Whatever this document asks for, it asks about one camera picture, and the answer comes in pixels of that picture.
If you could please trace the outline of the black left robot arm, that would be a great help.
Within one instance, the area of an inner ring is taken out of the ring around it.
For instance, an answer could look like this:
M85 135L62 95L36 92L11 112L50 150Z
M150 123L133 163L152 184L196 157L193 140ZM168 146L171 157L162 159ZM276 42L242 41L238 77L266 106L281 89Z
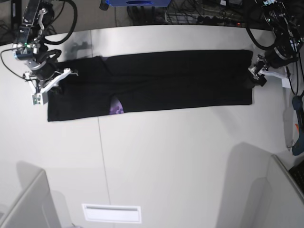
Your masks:
M250 30L251 14L257 9L263 12L265 22L272 28L275 40L270 46L261 45ZM253 86L264 86L266 72L270 68L287 67L299 60L304 45L304 7L300 1L260 0L244 13L246 31L255 46L264 51L249 68L249 82Z

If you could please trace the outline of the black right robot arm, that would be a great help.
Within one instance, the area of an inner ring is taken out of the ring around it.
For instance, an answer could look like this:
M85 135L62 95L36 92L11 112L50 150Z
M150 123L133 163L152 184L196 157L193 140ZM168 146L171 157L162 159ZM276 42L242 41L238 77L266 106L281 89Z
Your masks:
M60 41L50 41L46 38L47 30L55 22L55 12L50 0L29 1L15 41L9 49L17 60L23 61L29 68L29 72L18 75L9 67L7 71L14 76L29 82L34 86L34 94L61 93L59 82L73 73L70 69L62 69L57 66L57 60L62 54L60 49L50 50L49 45L61 45L66 42L74 32L78 19L78 10L74 1L68 0L73 9L73 21L67 35Z

